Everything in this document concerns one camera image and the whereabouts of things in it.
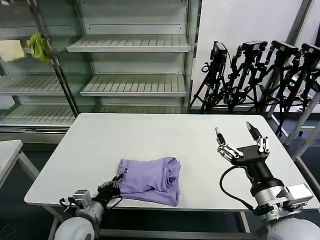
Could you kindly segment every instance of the white panel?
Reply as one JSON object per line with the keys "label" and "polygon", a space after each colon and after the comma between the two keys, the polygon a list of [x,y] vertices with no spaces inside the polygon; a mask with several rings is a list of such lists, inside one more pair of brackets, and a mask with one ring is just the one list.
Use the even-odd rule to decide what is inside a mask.
{"label": "white panel", "polygon": [[184,34],[186,0],[81,0],[86,34]]}
{"label": "white panel", "polygon": [[51,64],[46,64],[41,60],[34,59],[31,54],[27,54],[26,58],[9,62],[4,62],[0,59],[0,65],[6,74],[54,73],[54,69]]}
{"label": "white panel", "polygon": [[319,10],[320,0],[313,0],[296,39],[295,46],[300,48],[302,44],[315,44],[320,24]]}
{"label": "white panel", "polygon": [[183,53],[92,53],[95,74],[182,74]]}
{"label": "white panel", "polygon": [[[231,57],[236,53],[237,47],[245,42],[285,41],[301,3],[302,0],[203,0],[192,95],[206,76],[201,68],[204,62],[210,61],[214,41],[224,43]],[[224,74],[226,80],[230,73],[228,61]],[[197,100],[194,105],[199,106],[201,102]]]}
{"label": "white panel", "polygon": [[[70,15],[71,8],[65,5],[61,7],[54,1],[54,4],[41,10],[51,35],[76,34],[74,27],[76,20],[72,19]],[[10,3],[9,7],[0,5],[0,16],[0,39],[21,38],[38,32],[27,1]]]}
{"label": "white panel", "polygon": [[60,52],[58,58],[63,71],[67,74],[88,74],[91,72],[84,53]]}

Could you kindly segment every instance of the metal shelving unit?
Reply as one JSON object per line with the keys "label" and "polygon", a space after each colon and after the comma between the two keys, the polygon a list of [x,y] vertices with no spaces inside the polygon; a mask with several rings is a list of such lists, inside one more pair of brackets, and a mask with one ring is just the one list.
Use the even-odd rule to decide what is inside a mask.
{"label": "metal shelving unit", "polygon": [[75,1],[83,36],[66,49],[89,54],[93,73],[80,95],[97,98],[102,112],[181,113],[176,109],[188,102],[198,5]]}
{"label": "metal shelving unit", "polygon": [[86,35],[71,46],[69,52],[188,52],[185,35]]}
{"label": "metal shelving unit", "polygon": [[100,113],[116,114],[181,114],[178,106],[102,106]]}
{"label": "metal shelving unit", "polygon": [[[31,8],[37,8],[34,1],[19,0],[10,2],[9,6],[0,5],[0,15],[3,18],[0,21],[0,40],[20,40],[26,53],[26,58],[15,61],[4,62],[0,59],[0,96],[7,102],[0,114],[0,128],[4,132],[14,132],[17,126],[20,130],[28,130],[30,126],[31,129],[39,130],[42,127],[64,128],[70,126],[75,119],[75,111],[72,111],[66,99],[66,88],[63,90],[61,85],[61,81],[66,79],[59,74],[59,66],[34,59],[27,46],[27,40],[34,33],[40,32],[51,39],[52,44],[47,51],[52,59],[55,54],[51,49],[56,53],[68,53],[67,46],[79,38],[74,29],[77,20],[69,14],[73,11],[73,5],[65,0],[39,0],[38,3],[44,6],[41,11],[31,11]],[[65,16],[63,19],[56,16],[57,9],[59,14]],[[44,25],[40,20],[41,14],[46,20],[46,33],[40,27]],[[63,64],[70,65],[65,76],[68,75],[71,92],[77,95],[85,86],[84,81],[88,79],[88,75],[82,74],[80,70],[77,72],[75,68],[80,64],[75,57],[74,59]]]}
{"label": "metal shelving unit", "polygon": [[80,92],[94,97],[185,97],[183,75],[97,74]]}

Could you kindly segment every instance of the folded shirt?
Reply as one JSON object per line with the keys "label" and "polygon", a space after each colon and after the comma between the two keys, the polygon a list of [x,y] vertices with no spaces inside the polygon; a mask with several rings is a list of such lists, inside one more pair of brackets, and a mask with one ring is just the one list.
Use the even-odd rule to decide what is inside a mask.
{"label": "folded shirt", "polygon": [[175,157],[163,157],[152,161],[122,159],[118,173],[123,175],[121,195],[134,199],[169,206],[179,202],[179,171],[181,165]]}

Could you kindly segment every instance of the white wall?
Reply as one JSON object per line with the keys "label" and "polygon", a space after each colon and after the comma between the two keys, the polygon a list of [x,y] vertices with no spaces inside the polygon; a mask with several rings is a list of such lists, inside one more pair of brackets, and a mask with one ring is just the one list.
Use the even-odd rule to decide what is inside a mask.
{"label": "white wall", "polygon": [[299,48],[302,44],[314,45],[318,34],[319,24],[320,0],[313,0],[294,45]]}
{"label": "white wall", "polygon": [[[191,99],[206,75],[201,68],[210,61],[214,41],[224,43],[231,57],[245,42],[285,41],[301,3],[302,0],[203,0]],[[230,72],[228,61],[226,80]]]}

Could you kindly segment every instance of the empty shelf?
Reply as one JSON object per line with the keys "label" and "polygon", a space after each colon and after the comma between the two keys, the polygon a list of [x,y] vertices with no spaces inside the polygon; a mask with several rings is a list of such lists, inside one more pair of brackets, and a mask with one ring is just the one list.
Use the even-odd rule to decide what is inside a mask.
{"label": "empty shelf", "polygon": [[69,105],[14,105],[0,115],[1,126],[70,126],[74,120]]}
{"label": "empty shelf", "polygon": [[100,113],[116,114],[181,114],[180,106],[113,106],[103,105]]}
{"label": "empty shelf", "polygon": [[185,97],[183,75],[97,74],[80,92],[101,97]]}
{"label": "empty shelf", "polygon": [[69,52],[188,52],[184,35],[86,35]]}
{"label": "empty shelf", "polygon": [[[75,93],[82,87],[81,81],[70,81],[70,90]],[[9,74],[0,77],[0,95],[10,96],[64,96],[55,74]]]}

